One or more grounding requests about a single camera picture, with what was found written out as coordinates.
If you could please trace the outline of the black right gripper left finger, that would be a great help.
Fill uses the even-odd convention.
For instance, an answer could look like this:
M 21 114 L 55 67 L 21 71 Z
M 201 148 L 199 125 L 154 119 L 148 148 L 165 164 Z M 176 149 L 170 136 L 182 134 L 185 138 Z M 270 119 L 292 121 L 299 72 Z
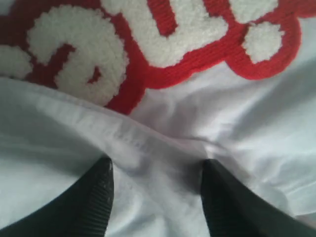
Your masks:
M 100 158 L 53 201 L 1 229 L 2 237 L 103 237 L 114 201 L 112 160 Z

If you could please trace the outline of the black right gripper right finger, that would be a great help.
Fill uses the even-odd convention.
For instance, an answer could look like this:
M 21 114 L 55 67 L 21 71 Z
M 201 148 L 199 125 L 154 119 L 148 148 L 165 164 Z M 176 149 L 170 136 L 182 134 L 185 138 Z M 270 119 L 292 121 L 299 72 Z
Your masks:
M 202 165 L 201 200 L 212 237 L 314 237 L 314 228 L 254 194 L 220 162 Z

